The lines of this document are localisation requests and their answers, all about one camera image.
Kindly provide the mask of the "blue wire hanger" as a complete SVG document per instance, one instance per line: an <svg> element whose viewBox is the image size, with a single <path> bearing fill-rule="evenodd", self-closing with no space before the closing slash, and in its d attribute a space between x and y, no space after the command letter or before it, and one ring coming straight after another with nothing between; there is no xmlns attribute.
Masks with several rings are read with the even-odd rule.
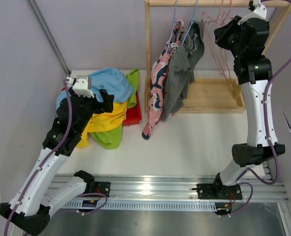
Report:
<svg viewBox="0 0 291 236"><path fill-rule="evenodd" d="M169 54L169 55L171 55L177 48L176 34L178 32L178 29L176 27L177 27L177 24L179 23L179 20L175 19L177 2L178 2L178 0L175 0L174 15L173 15L173 27L172 27L172 30L171 30L170 38L169 38L167 49L166 49L166 53Z"/></svg>
<svg viewBox="0 0 291 236"><path fill-rule="evenodd" d="M199 0L195 1L192 18L190 20L190 24L189 24L188 30L187 30L185 36L183 37L181 45L185 44L186 46L189 47L189 46L193 46L193 44L194 44L194 39L195 39L195 27L194 27L194 24L197 23L195 21L195 15L196 15L196 9L197 9L198 2L199 2Z"/></svg>

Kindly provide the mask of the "grey shorts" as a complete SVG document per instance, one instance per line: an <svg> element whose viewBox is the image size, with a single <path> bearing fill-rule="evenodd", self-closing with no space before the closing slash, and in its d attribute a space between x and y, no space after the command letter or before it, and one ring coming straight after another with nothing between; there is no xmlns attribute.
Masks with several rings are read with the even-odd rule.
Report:
<svg viewBox="0 0 291 236"><path fill-rule="evenodd" d="M196 22L193 46L180 44L170 59L163 93L163 111L160 117L162 121L166 121L183 106L189 84L195 81L194 69L204 55L204 24L202 20Z"/></svg>

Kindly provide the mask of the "lime green shorts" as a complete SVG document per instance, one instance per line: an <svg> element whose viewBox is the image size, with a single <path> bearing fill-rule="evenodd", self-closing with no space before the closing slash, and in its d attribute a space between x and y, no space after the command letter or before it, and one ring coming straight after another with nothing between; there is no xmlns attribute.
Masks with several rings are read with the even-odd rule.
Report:
<svg viewBox="0 0 291 236"><path fill-rule="evenodd" d="M123 127L139 124L142 118L137 92L140 70L135 68L125 76L133 88L130 97L124 103L115 103L113 113L95 116L91 123L90 135L105 149L118 148L122 141Z"/></svg>

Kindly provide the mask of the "pink shark-print shorts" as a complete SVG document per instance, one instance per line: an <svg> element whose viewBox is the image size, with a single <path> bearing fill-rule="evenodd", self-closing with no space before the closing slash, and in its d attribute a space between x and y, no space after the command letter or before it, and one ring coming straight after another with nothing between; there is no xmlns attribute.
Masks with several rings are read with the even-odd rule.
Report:
<svg viewBox="0 0 291 236"><path fill-rule="evenodd" d="M181 37L184 33L184 22L182 19L179 19L179 23L177 24L176 28L178 29L176 34L176 43L178 48L180 45ZM174 52L171 55L166 53L167 45L168 41L161 55L159 56L159 59L152 66L150 75L150 99L148 102L147 123L142 132L142 138L144 140L150 139L154 127L160 121L160 117L163 111L163 90L165 86L165 80L167 78L168 65L172 55L174 54Z"/></svg>

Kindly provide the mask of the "pink wire hanger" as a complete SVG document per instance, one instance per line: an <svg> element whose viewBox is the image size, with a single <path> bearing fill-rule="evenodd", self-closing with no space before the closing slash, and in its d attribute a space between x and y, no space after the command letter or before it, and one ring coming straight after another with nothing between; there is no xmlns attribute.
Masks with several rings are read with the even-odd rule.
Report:
<svg viewBox="0 0 291 236"><path fill-rule="evenodd" d="M220 49L219 53L215 48L215 43L211 40L211 33L209 30L209 25L211 23L215 23L217 28L224 26L227 19L232 19L230 16L230 12L232 10L233 3L230 1L230 8L228 11L224 11L224 1L221 1L221 5L218 11L218 15L216 18L212 18L206 12L203 12L203 21L204 21L204 34L206 36L206 41L211 51L211 55L213 60L217 66L217 69L221 76L228 82L231 79L231 71L228 65L227 51L224 49Z"/></svg>
<svg viewBox="0 0 291 236"><path fill-rule="evenodd" d="M220 75L226 76L225 75L225 66L223 62L223 57L222 57L222 51L216 49L215 43L212 41L210 30L209 30L209 24L215 22L215 20L210 17L205 11L202 13L202 20L204 24L204 34L205 38L207 40L207 44L211 50L211 54L213 56L214 62L217 66L217 69L220 72Z"/></svg>
<svg viewBox="0 0 291 236"><path fill-rule="evenodd" d="M226 22L226 20L230 17L230 12L232 9L232 1L230 1L230 7L229 7L228 11L223 10L222 9L223 7L224 7L224 1L221 0L221 5L219 8L218 17L216 20L218 27L222 27L224 25L224 23Z"/></svg>

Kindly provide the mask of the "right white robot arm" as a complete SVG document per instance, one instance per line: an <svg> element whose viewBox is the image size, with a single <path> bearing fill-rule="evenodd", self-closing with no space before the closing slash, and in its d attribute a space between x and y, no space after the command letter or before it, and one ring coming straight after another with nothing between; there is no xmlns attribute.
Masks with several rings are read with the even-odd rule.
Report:
<svg viewBox="0 0 291 236"><path fill-rule="evenodd" d="M241 86L247 112L247 142L232 147L233 159L215 177L210 190L218 199L238 190L239 179L255 166L285 153L276 137L271 114L272 66L263 55L269 36L269 23L260 18L242 21L235 16L214 31L215 43L234 57L234 72Z"/></svg>

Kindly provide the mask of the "light blue shorts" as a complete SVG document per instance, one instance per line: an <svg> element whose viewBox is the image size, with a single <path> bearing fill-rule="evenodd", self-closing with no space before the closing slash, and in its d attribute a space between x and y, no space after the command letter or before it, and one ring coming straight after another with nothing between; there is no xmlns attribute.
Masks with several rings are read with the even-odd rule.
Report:
<svg viewBox="0 0 291 236"><path fill-rule="evenodd" d="M134 88L126 76L114 67L107 67L88 75L91 78L91 91L98 102L102 102L100 89L105 89L109 95L114 95L115 103L127 101L134 92Z"/></svg>

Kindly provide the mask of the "yellow shorts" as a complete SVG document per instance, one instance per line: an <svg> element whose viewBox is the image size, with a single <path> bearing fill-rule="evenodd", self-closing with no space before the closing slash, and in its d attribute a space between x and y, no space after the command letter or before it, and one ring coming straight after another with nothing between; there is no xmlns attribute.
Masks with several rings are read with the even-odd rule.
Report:
<svg viewBox="0 0 291 236"><path fill-rule="evenodd" d="M116 149L122 140L122 123L126 120L128 102L114 103L111 113L94 114L84 129L77 148L89 146L92 136L105 149Z"/></svg>

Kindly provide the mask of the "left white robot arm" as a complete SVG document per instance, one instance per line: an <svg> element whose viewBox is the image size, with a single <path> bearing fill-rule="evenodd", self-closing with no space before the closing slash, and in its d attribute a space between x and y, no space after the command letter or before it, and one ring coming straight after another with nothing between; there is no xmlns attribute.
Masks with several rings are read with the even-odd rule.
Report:
<svg viewBox="0 0 291 236"><path fill-rule="evenodd" d="M55 193L46 194L56 173L80 142L92 116L113 111L114 96L105 89L100 89L99 93L101 102L95 96L78 96L72 89L66 90L66 98L57 108L52 128L27 181L10 202L0 205L0 215L7 219L7 223L37 236L44 231L52 216L73 198L99 195L95 192L95 177L85 171L77 171Z"/></svg>

